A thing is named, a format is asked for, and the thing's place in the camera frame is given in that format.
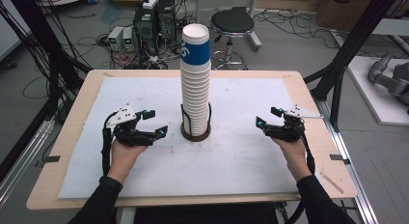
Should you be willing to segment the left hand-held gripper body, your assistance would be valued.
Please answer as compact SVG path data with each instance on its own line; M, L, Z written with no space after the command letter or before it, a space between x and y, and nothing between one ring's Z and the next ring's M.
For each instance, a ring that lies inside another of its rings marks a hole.
M151 146L154 141L148 138L148 132L136 128L138 122L143 120L142 111L135 112L131 105L127 103L106 118L105 126L114 128L113 135L123 145L129 147Z

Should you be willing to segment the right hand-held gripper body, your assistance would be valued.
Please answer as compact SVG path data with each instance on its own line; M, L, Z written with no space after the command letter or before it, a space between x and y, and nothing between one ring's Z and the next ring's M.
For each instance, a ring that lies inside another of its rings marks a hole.
M295 142L304 134L305 118L314 119L323 118L323 116L320 113L314 112L298 104L295 104L293 107L284 111L285 111L285 115L283 116L284 124L282 126L272 125L272 133L265 134L266 136L284 140L287 142Z

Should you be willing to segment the black wire cup holder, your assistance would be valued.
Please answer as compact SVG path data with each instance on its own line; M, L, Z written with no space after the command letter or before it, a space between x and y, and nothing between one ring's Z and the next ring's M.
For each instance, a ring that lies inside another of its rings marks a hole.
M207 112L207 120L206 120L206 123L205 123L205 131L201 135L194 135L192 127L190 126L191 123L192 123L192 119L186 113L186 111L184 110L183 105L180 106L181 117L182 117L182 123L180 125L180 132L181 132L182 136L186 140L188 140L190 142L201 142L201 141L204 141L210 135L210 132L211 132L211 116L212 116L211 103L209 103L207 105L207 107L208 107L208 112Z

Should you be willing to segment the stack of white paper cups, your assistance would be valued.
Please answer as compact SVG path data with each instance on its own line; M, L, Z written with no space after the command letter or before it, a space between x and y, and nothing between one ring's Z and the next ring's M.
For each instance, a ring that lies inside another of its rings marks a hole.
M180 62L183 128L192 136L207 129L210 71L210 61L200 66Z

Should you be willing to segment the person's left hand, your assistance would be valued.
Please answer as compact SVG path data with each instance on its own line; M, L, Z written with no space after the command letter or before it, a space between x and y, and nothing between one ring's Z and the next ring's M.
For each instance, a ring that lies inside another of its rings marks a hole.
M112 143L112 161L107 176L117 182L124 183L138 156L147 148L148 146L129 147L115 140Z

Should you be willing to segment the person's right hand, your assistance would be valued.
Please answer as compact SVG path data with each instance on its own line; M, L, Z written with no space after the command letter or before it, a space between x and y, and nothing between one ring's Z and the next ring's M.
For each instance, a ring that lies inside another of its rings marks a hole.
M287 168L296 182L312 174L307 166L305 145L301 139L295 142L287 142L273 138L273 141L283 152Z

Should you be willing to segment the white foam mat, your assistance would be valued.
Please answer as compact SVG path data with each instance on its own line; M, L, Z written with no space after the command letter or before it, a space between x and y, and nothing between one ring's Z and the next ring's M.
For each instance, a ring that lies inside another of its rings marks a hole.
M177 197L293 192L295 181L280 148L256 126L262 118L281 125L273 107L290 109L285 82L274 78L212 78L209 86L211 132L202 142L182 137L181 81L178 77L108 77L103 80L77 141L59 196L87 198L102 174L102 128L125 104L154 110L140 130L165 126L165 138L137 159L123 197Z

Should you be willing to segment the thin wooden stick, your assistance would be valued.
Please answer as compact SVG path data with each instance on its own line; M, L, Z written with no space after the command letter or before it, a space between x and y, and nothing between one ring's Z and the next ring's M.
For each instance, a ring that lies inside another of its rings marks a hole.
M338 186L331 178L329 178L323 172L319 172L319 174L323 179L325 179L329 184L331 184L340 194L344 193L343 189L340 186Z

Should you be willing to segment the grey power supply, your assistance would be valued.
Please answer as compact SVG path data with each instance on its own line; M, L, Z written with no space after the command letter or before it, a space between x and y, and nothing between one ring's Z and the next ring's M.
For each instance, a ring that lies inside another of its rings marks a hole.
M131 27L123 28L123 45L126 51L135 50L133 29Z
M113 51L120 51L123 48L123 28L115 27L108 35L108 41Z

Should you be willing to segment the black computer tower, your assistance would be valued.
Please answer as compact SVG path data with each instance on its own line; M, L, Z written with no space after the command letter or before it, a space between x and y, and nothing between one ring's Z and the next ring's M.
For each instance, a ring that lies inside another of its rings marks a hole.
M175 22L175 0L159 0L158 17L162 37L169 41L175 42L176 22Z
M133 19L133 24L140 51L148 53L149 55L156 55L156 37L158 34L156 8L144 9L143 7L138 7Z

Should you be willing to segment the white board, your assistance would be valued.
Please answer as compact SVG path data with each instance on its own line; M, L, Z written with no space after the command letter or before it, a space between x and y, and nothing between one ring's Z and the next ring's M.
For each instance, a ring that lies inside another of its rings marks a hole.
M375 57L356 56L348 66L353 81L379 124L409 126L409 106L399 102L386 88L368 81L369 68L376 61Z

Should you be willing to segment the black round stool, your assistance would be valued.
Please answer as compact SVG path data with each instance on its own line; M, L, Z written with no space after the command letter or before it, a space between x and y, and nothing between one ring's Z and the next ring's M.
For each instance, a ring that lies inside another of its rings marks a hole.
M214 40L219 42L222 37L228 39L224 50L215 51L212 56L214 70L246 70L244 58L232 50L234 38L247 38L255 29L255 21L246 13L246 10L232 8L214 14L210 20L211 29L218 35Z

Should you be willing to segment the cardboard box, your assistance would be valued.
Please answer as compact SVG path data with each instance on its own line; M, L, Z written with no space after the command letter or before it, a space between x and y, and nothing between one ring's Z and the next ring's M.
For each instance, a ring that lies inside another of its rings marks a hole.
M317 9L317 25L351 31L371 0L321 0Z

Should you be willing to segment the aluminium rail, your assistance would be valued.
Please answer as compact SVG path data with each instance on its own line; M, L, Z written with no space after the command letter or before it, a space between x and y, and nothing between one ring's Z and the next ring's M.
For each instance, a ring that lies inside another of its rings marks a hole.
M22 153L16 159L11 170L6 174L4 180L0 182L0 209L2 209L11 197L16 186L33 163L40 149L48 139L55 126L55 121L43 121L36 129L36 132L24 145Z
M358 173L354 167L354 164L350 157L348 149L346 148L346 145L344 144L342 136L339 132L336 131L336 129L330 123L331 109L329 105L327 104L326 101L318 101L318 100L315 102L315 104L318 110L320 111L320 113L324 117L325 125L327 126L327 129L329 130L330 135L332 136L333 141L335 142L335 146L341 155L342 162L346 166L346 170L348 171L348 174L351 177L351 180L353 181L355 188L357 189L357 196L354 198L354 203L355 203L355 207L358 213L361 216L363 223L364 224L379 224L377 217L374 213L374 210L372 208L372 205L365 192L365 189L359 179Z

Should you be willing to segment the black frame post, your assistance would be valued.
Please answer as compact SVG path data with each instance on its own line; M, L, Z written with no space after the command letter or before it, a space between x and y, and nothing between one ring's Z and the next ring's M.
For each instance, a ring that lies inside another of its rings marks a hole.
M317 85L311 89L311 95L318 101L325 101L329 92L333 91L329 121L336 132L340 131L339 111L344 73L395 1L371 0L330 64L304 78L306 84L318 79Z

